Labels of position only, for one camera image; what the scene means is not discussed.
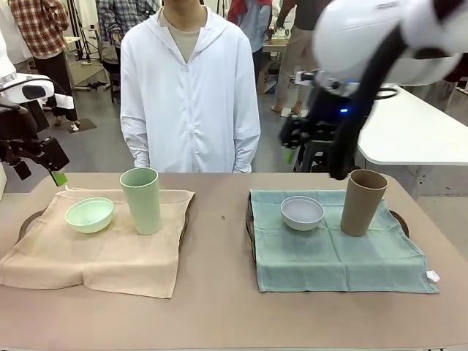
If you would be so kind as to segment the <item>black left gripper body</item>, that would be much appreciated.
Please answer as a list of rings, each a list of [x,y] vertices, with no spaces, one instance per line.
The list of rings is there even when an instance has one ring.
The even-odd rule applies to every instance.
[[[59,171],[69,158],[54,137],[41,139],[39,132],[49,127],[39,105],[16,105],[1,110],[1,161],[13,166],[30,159],[47,171]]]

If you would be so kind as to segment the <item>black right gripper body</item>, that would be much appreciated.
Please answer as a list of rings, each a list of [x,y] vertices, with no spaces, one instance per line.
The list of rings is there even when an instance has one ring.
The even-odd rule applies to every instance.
[[[333,142],[339,128],[351,116],[352,101],[358,92],[342,96],[315,86],[310,93],[308,110],[304,117],[290,113],[279,133],[281,145],[297,148],[311,141]]]

